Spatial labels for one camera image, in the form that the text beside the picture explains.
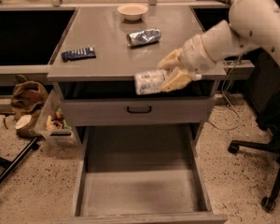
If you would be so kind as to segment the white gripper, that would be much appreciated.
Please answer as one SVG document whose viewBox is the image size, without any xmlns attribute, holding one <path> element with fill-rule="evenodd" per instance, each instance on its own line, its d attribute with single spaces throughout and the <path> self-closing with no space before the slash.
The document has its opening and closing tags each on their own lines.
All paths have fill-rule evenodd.
<svg viewBox="0 0 280 224">
<path fill-rule="evenodd" d="M 179 68 L 182 64 L 188 69 Z M 159 69 L 173 69 L 161 84 L 161 91 L 169 92 L 184 89 L 196 74 L 204 74 L 214 68 L 216 63 L 206 52 L 201 35 L 187 40 L 181 49 L 172 50 L 158 64 Z"/>
</svg>

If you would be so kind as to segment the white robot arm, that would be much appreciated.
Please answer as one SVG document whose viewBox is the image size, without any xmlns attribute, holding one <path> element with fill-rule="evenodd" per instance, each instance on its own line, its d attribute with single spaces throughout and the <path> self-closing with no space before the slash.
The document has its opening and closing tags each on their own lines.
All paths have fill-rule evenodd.
<svg viewBox="0 0 280 224">
<path fill-rule="evenodd" d="M 183 89 L 222 60 L 257 48 L 280 67 L 280 7 L 274 0 L 231 0 L 226 21 L 188 39 L 158 63 L 169 72 L 161 90 Z"/>
</svg>

